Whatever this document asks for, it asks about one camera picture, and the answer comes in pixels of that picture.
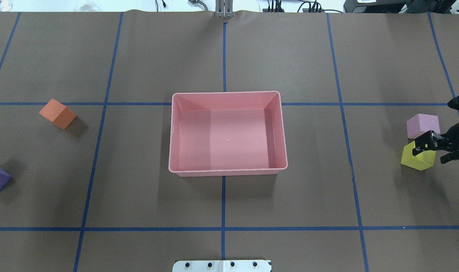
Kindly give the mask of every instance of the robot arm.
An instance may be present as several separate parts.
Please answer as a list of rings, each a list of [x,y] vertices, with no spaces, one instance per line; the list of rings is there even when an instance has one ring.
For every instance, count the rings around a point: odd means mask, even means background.
[[[459,110],[459,96],[448,102],[448,107]],[[413,156],[426,150],[445,150],[449,153],[440,158],[445,164],[451,160],[459,160],[459,122],[448,129],[445,134],[437,134],[430,130],[415,139],[416,148],[412,150]]]

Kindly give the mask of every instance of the orange cube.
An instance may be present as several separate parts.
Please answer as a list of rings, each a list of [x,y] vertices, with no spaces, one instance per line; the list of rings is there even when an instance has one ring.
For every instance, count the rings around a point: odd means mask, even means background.
[[[52,99],[41,109],[40,114],[53,124],[61,129],[66,129],[67,126],[77,117],[62,103]]]

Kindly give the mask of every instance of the yellow cube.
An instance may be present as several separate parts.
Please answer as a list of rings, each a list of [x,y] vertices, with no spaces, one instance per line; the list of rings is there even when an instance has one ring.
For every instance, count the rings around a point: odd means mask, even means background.
[[[416,170],[425,170],[435,165],[435,154],[434,150],[427,150],[418,154],[418,156],[412,155],[412,150],[416,145],[414,141],[404,146],[403,156],[401,157],[401,164],[414,168]]]

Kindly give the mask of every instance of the pink cube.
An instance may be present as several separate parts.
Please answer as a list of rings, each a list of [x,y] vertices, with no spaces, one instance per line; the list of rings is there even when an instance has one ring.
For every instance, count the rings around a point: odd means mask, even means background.
[[[287,165],[277,91],[172,96],[169,171],[181,177],[267,175]]]
[[[428,114],[416,114],[406,122],[408,128],[408,138],[416,139],[426,131],[432,130],[440,134],[440,122],[438,116]]]

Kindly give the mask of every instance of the pink plastic bin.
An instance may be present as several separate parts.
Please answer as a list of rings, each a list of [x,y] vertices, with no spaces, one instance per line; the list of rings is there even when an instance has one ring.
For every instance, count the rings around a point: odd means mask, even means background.
[[[169,171],[268,175],[288,166],[280,93],[175,93]]]

